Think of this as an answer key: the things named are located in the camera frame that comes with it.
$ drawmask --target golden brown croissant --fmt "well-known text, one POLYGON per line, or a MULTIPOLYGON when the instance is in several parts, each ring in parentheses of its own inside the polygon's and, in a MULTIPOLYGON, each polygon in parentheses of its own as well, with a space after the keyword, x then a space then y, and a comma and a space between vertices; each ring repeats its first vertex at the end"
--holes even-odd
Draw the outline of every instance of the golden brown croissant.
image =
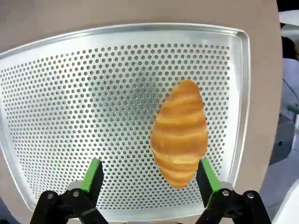
POLYGON ((156 164, 173 187, 183 188, 205 156, 207 128, 198 86, 182 81, 162 105, 150 144, 156 164))

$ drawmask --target bolt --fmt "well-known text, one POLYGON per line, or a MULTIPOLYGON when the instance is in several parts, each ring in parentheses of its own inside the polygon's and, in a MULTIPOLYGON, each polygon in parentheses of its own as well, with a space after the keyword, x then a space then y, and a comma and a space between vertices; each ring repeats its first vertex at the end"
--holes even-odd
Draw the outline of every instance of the bolt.
POLYGON ((249 193, 247 194, 247 197, 249 197, 250 199, 252 199, 252 198, 254 197, 254 195, 253 195, 251 192, 249 192, 249 193))
POLYGON ((74 197, 78 197, 78 195, 79 195, 79 192, 74 191, 73 196, 74 196, 74 197))
POLYGON ((51 199, 54 195, 52 193, 48 194, 48 199, 51 199))
POLYGON ((222 192, 222 194, 223 194, 224 196, 229 196, 229 191, 228 191, 228 190, 224 190, 224 191, 222 192))

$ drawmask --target beige table surface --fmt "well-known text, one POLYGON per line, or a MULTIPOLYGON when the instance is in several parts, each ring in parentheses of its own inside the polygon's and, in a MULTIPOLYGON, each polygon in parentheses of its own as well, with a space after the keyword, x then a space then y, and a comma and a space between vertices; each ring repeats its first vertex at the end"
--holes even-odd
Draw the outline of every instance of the beige table surface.
MULTIPOLYGON (((259 190, 271 154, 280 104, 282 54, 275 0, 1 0, 0 52, 69 31, 137 22, 201 23, 247 32, 251 84, 263 89, 263 94, 255 94, 251 89, 251 115, 259 116, 259 126, 270 131, 262 132, 248 117, 245 144, 257 147, 254 150, 258 156, 244 151, 237 180, 242 184, 237 185, 237 190, 259 190), (253 161, 259 166, 249 170, 253 161)), ((0 196, 21 223, 29 223, 32 214, 14 186, 2 152, 0 174, 0 196)))

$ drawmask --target metal baking tray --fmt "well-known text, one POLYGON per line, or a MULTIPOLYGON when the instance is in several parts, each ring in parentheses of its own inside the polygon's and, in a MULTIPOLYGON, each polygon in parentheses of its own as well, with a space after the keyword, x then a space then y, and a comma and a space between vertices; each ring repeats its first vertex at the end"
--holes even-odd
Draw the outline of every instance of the metal baking tray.
POLYGON ((195 180, 173 188, 159 172, 150 131, 183 79, 200 87, 221 181, 234 182, 249 108, 249 38, 242 30, 182 23, 83 30, 0 55, 0 142, 33 210, 45 190, 63 193, 93 157, 103 161, 98 209, 108 221, 200 214, 195 180))

